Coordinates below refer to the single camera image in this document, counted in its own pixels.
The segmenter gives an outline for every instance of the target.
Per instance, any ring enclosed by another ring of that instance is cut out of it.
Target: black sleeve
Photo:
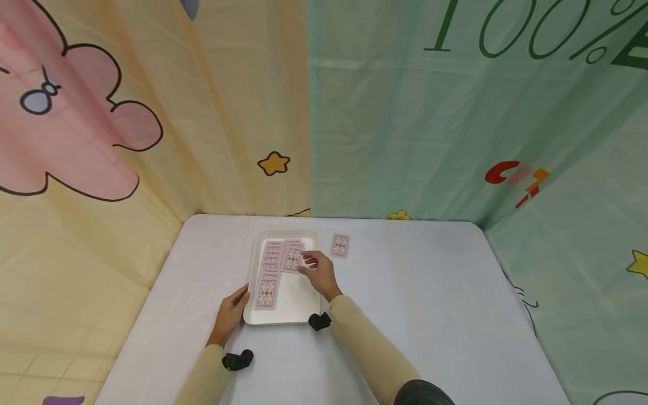
[[[454,402],[436,385],[423,380],[412,380],[400,388],[394,405],[454,405]]]

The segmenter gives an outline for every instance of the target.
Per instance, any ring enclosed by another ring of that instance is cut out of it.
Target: beige sleeve
[[[218,345],[203,349],[176,397],[176,405],[214,405],[220,402],[229,381],[229,371],[221,362],[224,352]]]
[[[400,388],[421,376],[371,321],[345,295],[330,302],[328,311],[333,333],[350,350],[374,397],[381,405],[392,405]]]

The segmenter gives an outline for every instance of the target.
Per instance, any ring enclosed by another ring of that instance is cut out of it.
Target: yellow star
[[[391,213],[387,215],[388,220],[411,220],[411,217],[407,215],[407,211],[401,209],[397,213]]]
[[[638,250],[633,250],[632,255],[634,256],[634,263],[628,267],[628,271],[643,274],[648,279],[648,255]]]
[[[270,155],[263,160],[257,162],[266,176],[272,176],[275,173],[285,173],[288,171],[288,156],[282,156],[279,152],[270,152]]]

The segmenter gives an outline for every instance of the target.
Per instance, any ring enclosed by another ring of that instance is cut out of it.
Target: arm
[[[358,308],[353,300],[339,295],[330,302],[333,333],[349,348],[373,396],[380,404],[393,404],[408,381],[421,378],[405,358]]]
[[[329,302],[333,334],[349,348],[362,376],[381,405],[453,405],[441,388],[420,380],[405,356],[360,308],[342,295],[333,263],[320,251],[303,252],[308,267],[299,272]]]
[[[229,371],[221,362],[225,355],[224,347],[238,327],[248,300],[246,284],[220,303],[214,329],[176,397],[176,405],[213,405],[220,402],[229,382]]]
[[[229,382],[229,371],[221,363],[224,355],[218,345],[203,349],[176,397],[176,405],[218,404]]]

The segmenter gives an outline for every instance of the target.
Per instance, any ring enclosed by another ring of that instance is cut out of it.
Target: green curtain
[[[647,6],[308,2],[312,215],[481,226],[574,404],[648,393]]]

